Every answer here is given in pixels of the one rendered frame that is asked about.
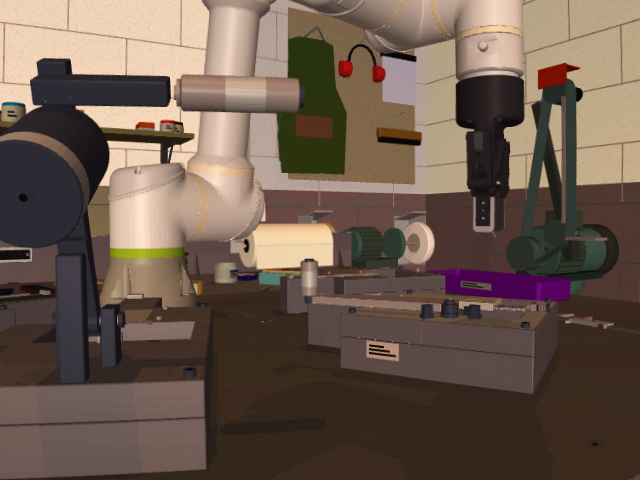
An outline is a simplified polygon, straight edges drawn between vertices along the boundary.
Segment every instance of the purple tray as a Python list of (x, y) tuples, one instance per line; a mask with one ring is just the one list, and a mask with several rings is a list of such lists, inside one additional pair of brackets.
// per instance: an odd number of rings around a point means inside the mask
[(516, 273), (483, 272), (482, 270), (434, 270), (445, 278), (449, 293), (513, 300), (539, 300), (550, 298), (554, 302), (571, 298), (571, 280), (568, 278), (538, 277)]

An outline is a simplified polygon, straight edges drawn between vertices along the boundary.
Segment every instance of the ear cup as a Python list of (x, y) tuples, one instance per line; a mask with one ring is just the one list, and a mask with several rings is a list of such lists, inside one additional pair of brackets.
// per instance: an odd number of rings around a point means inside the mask
[(373, 67), (373, 81), (376, 83), (380, 83), (382, 80), (384, 80), (384, 77), (387, 76), (387, 72), (384, 71), (384, 68), (379, 67), (379, 66), (374, 66)]
[(338, 63), (338, 73), (341, 77), (348, 78), (353, 73), (353, 63), (349, 60), (340, 60)]

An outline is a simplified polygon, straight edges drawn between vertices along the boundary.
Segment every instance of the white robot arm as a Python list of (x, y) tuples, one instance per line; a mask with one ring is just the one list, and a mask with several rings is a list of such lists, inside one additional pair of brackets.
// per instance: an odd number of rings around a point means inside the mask
[(456, 121), (467, 133), (474, 230), (504, 228), (509, 143), (524, 120), (521, 0), (294, 0), (364, 29), (381, 53), (456, 41)]

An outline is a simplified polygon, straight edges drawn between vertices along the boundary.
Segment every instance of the bulletin board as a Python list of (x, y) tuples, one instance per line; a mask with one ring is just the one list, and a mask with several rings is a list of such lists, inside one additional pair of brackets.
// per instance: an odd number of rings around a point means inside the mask
[[(382, 83), (374, 83), (371, 55), (358, 48), (351, 56), (353, 74), (342, 78), (338, 62), (346, 60), (351, 49), (362, 43), (382, 66), (382, 58), (364, 32), (343, 21), (324, 15), (289, 9), (289, 38), (304, 37), (319, 27), (324, 39), (333, 46), (336, 87), (347, 111), (347, 140), (344, 175), (289, 174), (292, 180), (325, 180), (366, 183), (415, 183), (415, 149), (412, 145), (379, 143), (378, 128), (415, 130), (415, 108), (382, 101)], [(318, 30), (308, 38), (320, 39)]]

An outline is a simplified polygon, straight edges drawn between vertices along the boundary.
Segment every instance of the ear protection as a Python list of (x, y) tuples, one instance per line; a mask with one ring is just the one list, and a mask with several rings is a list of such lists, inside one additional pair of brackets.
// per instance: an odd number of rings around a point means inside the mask
[(338, 63), (338, 73), (341, 77), (344, 78), (349, 78), (351, 76), (351, 74), (353, 73), (351, 54), (358, 47), (366, 48), (371, 55), (371, 58), (373, 59), (373, 81), (376, 83), (380, 83), (382, 80), (384, 80), (386, 72), (384, 71), (384, 68), (378, 67), (376, 65), (376, 57), (374, 57), (373, 52), (369, 49), (369, 47), (367, 47), (366, 45), (362, 45), (361, 43), (351, 49), (351, 51), (349, 52), (349, 60), (340, 60), (340, 62)]

